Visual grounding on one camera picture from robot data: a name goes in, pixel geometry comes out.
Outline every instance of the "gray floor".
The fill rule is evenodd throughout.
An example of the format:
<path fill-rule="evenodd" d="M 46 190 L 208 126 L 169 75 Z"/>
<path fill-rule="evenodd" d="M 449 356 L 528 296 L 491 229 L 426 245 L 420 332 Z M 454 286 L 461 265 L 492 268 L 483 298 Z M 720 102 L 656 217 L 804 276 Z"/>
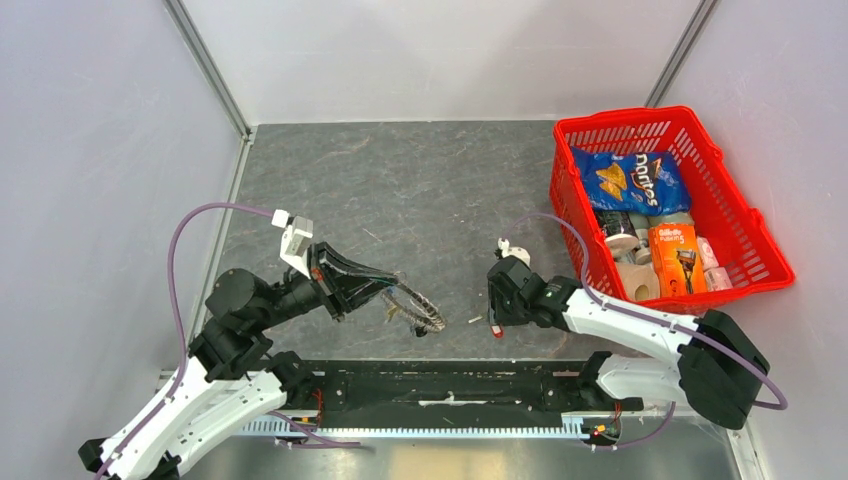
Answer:
<path fill-rule="evenodd" d="M 304 358 L 564 358 L 622 351 L 591 337 L 535 326 L 497 340 L 485 320 L 486 273 L 497 238 L 548 199 L 552 122 L 357 123 L 261 126 L 245 167 L 240 203 L 283 208 L 315 222 L 315 236 L 348 258 L 406 272 L 449 324 L 416 338 L 386 324 L 379 300 L 337 324 L 314 311 L 268 332 L 275 349 Z M 247 268 L 269 282 L 284 270 L 280 230 L 235 214 L 220 269 Z M 573 274 L 559 228 L 531 220 L 513 236 L 533 268 Z"/>

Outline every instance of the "blue chip bag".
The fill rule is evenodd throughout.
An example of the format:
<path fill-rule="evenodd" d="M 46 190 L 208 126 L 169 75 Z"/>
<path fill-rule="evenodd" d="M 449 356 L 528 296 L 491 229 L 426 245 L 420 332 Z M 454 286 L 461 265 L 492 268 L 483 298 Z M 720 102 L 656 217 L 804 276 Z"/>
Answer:
<path fill-rule="evenodd" d="M 596 210 L 652 217 L 688 211 L 692 198 L 670 153 L 589 153 L 571 147 L 580 179 Z"/>

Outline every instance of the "red basket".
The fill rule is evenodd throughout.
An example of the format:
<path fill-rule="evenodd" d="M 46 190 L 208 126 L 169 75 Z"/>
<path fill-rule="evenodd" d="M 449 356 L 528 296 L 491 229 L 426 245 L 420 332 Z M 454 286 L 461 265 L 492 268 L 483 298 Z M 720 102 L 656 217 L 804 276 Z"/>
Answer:
<path fill-rule="evenodd" d="M 560 120 L 554 127 L 556 156 L 551 175 L 551 201 L 557 215 L 580 232 L 589 247 L 589 284 L 626 299 L 624 286 L 604 236 L 589 206 L 569 145 L 588 152 L 669 151 L 692 197 L 691 215 L 706 237 L 734 288 L 719 292 L 666 297 L 641 302 L 650 308 L 699 314 L 752 293 L 792 284 L 795 274 L 766 229 L 763 216 L 751 208 L 724 168 L 723 153 L 688 107 L 632 108 Z M 562 229 L 575 268 L 583 254 L 577 240 Z"/>

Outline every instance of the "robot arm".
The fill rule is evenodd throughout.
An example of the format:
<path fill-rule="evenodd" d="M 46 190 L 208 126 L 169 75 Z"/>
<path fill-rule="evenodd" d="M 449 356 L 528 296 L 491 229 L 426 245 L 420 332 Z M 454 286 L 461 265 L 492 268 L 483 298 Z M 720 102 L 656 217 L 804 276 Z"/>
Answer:
<path fill-rule="evenodd" d="M 275 355 L 270 366 L 243 382 L 271 348 L 263 334 L 266 329 L 321 306 L 340 321 L 384 288 L 398 284 L 394 275 L 352 262 L 326 243 L 312 244 L 309 220 L 278 210 L 272 223 L 284 229 L 280 257 L 291 269 L 274 284 L 242 269 L 220 275 L 206 300 L 212 318 L 189 344 L 180 385 L 165 397 L 175 375 L 115 435 L 83 444 L 79 455 L 89 471 L 98 471 L 111 459 L 104 478 L 179 478 L 257 416 L 311 393 L 312 373 L 293 352 Z M 210 402 L 235 383 L 241 388 L 210 409 Z M 154 408 L 158 413 L 116 453 Z"/>
<path fill-rule="evenodd" d="M 530 322 L 543 328 L 594 335 L 637 350 L 650 358 L 625 358 L 596 352 L 581 377 L 607 395 L 686 400 L 706 419 L 739 429 L 745 424 L 762 383 L 712 347 L 681 332 L 603 308 L 580 282 L 556 276 L 544 281 L 516 255 L 506 255 L 488 274 L 489 322 L 494 327 Z M 733 319 L 715 310 L 702 317 L 663 313 L 639 305 L 637 312 L 707 335 L 768 373 L 769 364 Z"/>

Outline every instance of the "orange box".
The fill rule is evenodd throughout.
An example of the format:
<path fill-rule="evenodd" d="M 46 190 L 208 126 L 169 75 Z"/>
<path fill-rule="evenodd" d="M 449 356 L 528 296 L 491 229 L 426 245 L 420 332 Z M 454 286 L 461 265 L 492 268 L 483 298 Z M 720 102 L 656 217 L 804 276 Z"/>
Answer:
<path fill-rule="evenodd" d="M 648 231 L 648 243 L 663 297 L 707 292 L 695 227 L 682 223 L 654 227 Z"/>

